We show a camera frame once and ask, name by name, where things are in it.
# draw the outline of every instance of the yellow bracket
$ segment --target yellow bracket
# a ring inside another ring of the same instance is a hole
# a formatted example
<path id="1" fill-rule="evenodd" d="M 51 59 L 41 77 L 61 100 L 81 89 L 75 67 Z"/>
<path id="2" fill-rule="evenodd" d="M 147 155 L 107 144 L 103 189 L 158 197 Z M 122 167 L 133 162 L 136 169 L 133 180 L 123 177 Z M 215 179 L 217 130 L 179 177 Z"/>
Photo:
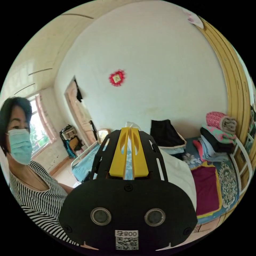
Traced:
<path id="1" fill-rule="evenodd" d="M 112 160 L 112 164 L 109 170 L 110 176 L 113 177 L 125 177 L 125 167 L 126 167 L 126 157 L 127 157 L 127 142 L 128 142 L 128 133 L 129 127 L 125 127 L 121 129 L 119 139 L 117 142 L 117 147 L 115 149 L 115 154 Z"/>
<path id="2" fill-rule="evenodd" d="M 147 168 L 147 162 L 143 152 L 139 130 L 136 128 L 131 128 L 129 135 L 131 136 L 131 161 L 133 167 L 133 178 L 147 177 L 149 170 Z"/>

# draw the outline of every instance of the screw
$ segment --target screw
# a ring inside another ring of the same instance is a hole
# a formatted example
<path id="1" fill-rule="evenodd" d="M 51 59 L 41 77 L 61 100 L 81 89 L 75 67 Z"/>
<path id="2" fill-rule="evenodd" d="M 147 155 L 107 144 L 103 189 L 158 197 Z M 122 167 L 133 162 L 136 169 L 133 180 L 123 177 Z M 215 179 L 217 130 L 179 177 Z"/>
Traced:
<path id="1" fill-rule="evenodd" d="M 68 232 L 68 233 L 72 233 L 72 228 L 70 226 L 65 226 L 65 230 Z"/>
<path id="2" fill-rule="evenodd" d="M 132 191 L 132 190 L 133 190 L 132 184 L 126 184 L 126 185 L 125 185 L 125 191 L 130 192 L 130 191 Z"/>
<path id="3" fill-rule="evenodd" d="M 187 227 L 186 229 L 184 229 L 183 235 L 188 235 L 191 233 L 191 231 L 192 231 L 192 229 L 190 227 Z"/>

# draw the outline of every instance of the woman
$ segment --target woman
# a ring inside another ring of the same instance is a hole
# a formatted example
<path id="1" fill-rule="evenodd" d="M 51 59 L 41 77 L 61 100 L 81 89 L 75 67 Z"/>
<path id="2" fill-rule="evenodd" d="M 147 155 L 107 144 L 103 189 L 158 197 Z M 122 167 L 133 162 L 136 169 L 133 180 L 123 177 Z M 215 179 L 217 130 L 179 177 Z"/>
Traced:
<path id="1" fill-rule="evenodd" d="M 24 212 L 41 229 L 79 246 L 68 238 L 58 222 L 62 204 L 73 188 L 58 183 L 39 163 L 31 161 L 31 116 L 29 100 L 21 97 L 8 98 L 0 110 L 0 146 L 9 164 L 10 189 Z"/>

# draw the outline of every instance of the doorway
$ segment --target doorway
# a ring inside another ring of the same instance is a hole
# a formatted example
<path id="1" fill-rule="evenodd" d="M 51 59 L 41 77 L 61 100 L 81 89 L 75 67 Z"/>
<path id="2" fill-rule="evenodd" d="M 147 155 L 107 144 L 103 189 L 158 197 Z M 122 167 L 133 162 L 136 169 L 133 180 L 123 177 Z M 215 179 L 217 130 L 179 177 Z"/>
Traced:
<path id="1" fill-rule="evenodd" d="M 87 146 L 90 146 L 96 141 L 93 130 L 89 123 L 89 121 L 91 120 L 91 116 L 84 103 L 80 102 L 77 99 L 77 92 L 78 86 L 76 80 L 74 79 L 73 81 L 71 81 L 65 91 L 65 98 L 68 103 L 71 115 L 75 120 L 75 124 L 77 125 L 79 132 L 85 140 L 85 144 Z"/>

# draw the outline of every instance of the white metal bed frame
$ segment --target white metal bed frame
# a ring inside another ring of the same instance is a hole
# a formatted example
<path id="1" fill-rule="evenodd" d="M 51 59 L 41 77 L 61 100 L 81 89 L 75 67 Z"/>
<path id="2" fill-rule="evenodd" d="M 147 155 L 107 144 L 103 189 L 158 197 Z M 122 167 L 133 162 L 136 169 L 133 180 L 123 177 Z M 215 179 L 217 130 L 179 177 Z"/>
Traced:
<path id="1" fill-rule="evenodd" d="M 84 158 L 99 142 L 95 141 L 91 146 L 89 146 L 82 154 L 80 154 L 72 163 L 71 169 L 78 164 L 78 160 Z"/>
<path id="2" fill-rule="evenodd" d="M 98 141 L 94 142 L 94 143 L 93 143 L 90 147 L 88 147 L 81 155 L 79 155 L 79 156 L 71 163 L 71 168 L 73 168 L 76 164 L 78 164 L 78 160 L 80 160 L 80 159 L 82 159 L 83 157 L 85 157 L 98 143 L 99 143 Z M 249 184 L 250 184 L 250 181 L 251 181 L 252 175 L 253 175 L 253 169 L 252 169 L 252 165 L 251 165 L 251 161 L 250 161 L 250 158 L 249 158 L 249 156 L 248 156 L 248 153 L 246 152 L 246 150 L 245 150 L 243 144 L 241 143 L 241 141 L 240 141 L 238 138 L 236 138 L 236 143 L 237 143 L 237 145 L 236 145 L 236 147 L 235 147 L 234 152 L 233 152 L 232 154 L 229 154 L 229 156 L 230 156 L 230 158 L 231 158 L 231 160 L 232 160 L 232 162 L 233 162 L 233 165 L 234 165 L 234 167 L 235 167 L 235 171 L 236 171 L 236 173 L 237 173 L 238 187 L 239 187 L 239 196 L 241 196 L 241 195 L 246 191 L 246 189 L 248 188 L 248 186 L 249 186 Z M 245 160 L 246 160 L 246 162 L 245 162 L 245 164 L 244 164 L 244 166 L 243 166 L 243 168 L 242 168 L 241 171 L 239 171 L 238 165 L 237 165 L 236 160 L 235 160 L 235 158 L 234 158 L 234 156 L 235 156 L 235 154 L 236 154 L 238 148 L 241 149 L 241 152 L 243 153 L 243 155 L 244 155 L 244 157 L 245 157 Z M 244 189 L 242 190 L 241 176 L 242 176 L 242 174 L 244 173 L 246 167 L 248 167 L 249 179 L 248 179 L 248 182 L 247 182 L 246 186 L 245 186 Z"/>

